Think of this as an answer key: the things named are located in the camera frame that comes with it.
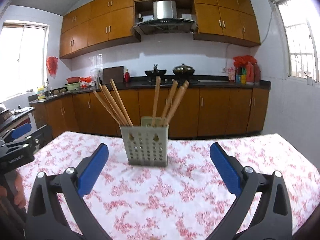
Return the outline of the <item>person's left hand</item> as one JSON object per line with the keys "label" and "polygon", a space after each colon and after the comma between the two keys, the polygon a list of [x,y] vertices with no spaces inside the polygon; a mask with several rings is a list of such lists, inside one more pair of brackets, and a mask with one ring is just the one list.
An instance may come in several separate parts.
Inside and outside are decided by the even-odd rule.
{"label": "person's left hand", "polygon": [[18,171],[13,170],[5,176],[5,181],[8,184],[8,188],[1,185],[1,197],[7,197],[9,189],[14,195],[14,204],[19,208],[23,209],[26,205],[26,199],[24,195],[23,179]]}

